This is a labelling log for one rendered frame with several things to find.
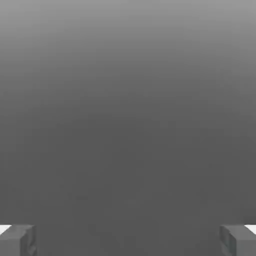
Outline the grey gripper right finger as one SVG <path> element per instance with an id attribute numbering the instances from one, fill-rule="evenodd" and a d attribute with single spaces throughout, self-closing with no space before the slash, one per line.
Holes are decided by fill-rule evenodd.
<path id="1" fill-rule="evenodd" d="M 256 224 L 221 225 L 222 256 L 256 256 Z"/>

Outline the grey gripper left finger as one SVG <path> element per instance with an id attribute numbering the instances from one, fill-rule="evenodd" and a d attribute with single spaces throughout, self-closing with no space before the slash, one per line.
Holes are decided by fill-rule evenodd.
<path id="1" fill-rule="evenodd" d="M 37 227 L 0 224 L 0 256 L 38 256 Z"/>

